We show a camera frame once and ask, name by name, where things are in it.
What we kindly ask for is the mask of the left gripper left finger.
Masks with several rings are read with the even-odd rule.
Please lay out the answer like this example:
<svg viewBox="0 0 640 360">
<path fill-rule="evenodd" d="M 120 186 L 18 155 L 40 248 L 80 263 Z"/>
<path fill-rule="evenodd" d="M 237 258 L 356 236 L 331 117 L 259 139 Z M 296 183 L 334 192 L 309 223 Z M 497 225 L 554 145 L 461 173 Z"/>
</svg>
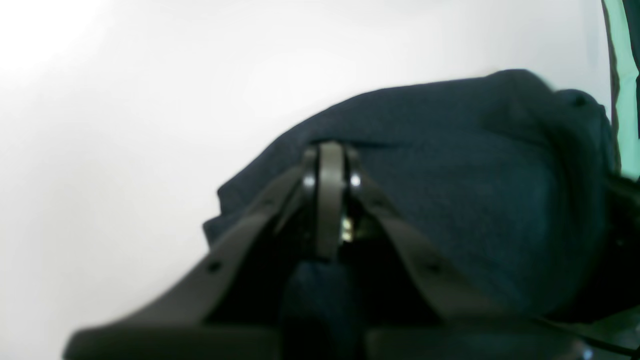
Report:
<svg viewBox="0 0 640 360">
<path fill-rule="evenodd" d="M 319 151 L 271 182 L 183 279 L 135 313 L 76 332 L 66 360 L 279 360 L 278 313 L 313 228 Z"/>
</svg>

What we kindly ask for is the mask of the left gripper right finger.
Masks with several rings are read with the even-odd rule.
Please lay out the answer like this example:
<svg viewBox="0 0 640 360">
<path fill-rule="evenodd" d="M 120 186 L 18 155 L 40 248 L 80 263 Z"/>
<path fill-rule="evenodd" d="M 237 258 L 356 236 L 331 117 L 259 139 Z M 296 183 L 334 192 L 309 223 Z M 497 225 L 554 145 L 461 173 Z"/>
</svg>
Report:
<svg viewBox="0 0 640 360">
<path fill-rule="evenodd" d="M 391 326 L 365 334 L 370 360 L 590 360 L 585 340 L 523 321 L 473 287 L 406 223 L 362 170 L 358 153 L 335 141 L 315 147 L 315 257 L 336 262 L 355 242 L 357 217 L 381 230 L 390 259 L 384 278 L 435 316 L 432 325 Z"/>
</svg>

